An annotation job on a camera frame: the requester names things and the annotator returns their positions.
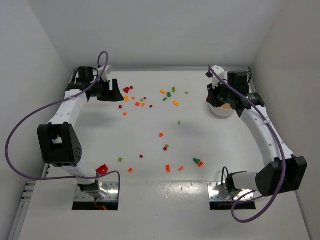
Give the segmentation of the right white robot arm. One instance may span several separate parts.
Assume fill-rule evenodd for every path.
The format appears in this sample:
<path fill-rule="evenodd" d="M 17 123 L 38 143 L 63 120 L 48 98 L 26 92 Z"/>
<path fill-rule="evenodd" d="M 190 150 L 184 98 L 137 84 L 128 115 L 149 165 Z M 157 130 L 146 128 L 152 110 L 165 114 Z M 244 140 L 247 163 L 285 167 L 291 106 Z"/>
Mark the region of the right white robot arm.
<path fill-rule="evenodd" d="M 208 68 L 207 103 L 213 108 L 230 105 L 250 130 L 263 158 L 259 172 L 229 173 L 225 186 L 229 193 L 248 189 L 264 197 L 294 192 L 300 188 L 307 169 L 303 156 L 296 156 L 281 139 L 268 117 L 265 103 L 257 92 L 250 92 L 247 72 L 226 72 L 219 66 Z"/>

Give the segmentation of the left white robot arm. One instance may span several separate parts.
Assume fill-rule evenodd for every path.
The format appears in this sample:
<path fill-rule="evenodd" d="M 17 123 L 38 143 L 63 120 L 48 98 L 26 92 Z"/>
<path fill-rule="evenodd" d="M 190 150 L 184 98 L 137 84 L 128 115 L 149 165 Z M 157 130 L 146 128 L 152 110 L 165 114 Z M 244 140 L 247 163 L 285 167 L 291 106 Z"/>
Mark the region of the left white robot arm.
<path fill-rule="evenodd" d="M 107 185 L 97 179 L 100 173 L 82 159 L 83 150 L 75 125 L 90 98 L 102 102 L 124 100 L 117 79 L 108 80 L 110 71 L 109 66 L 79 67 L 54 117 L 37 129 L 43 161 L 75 177 L 80 190 L 96 200 L 107 197 Z"/>

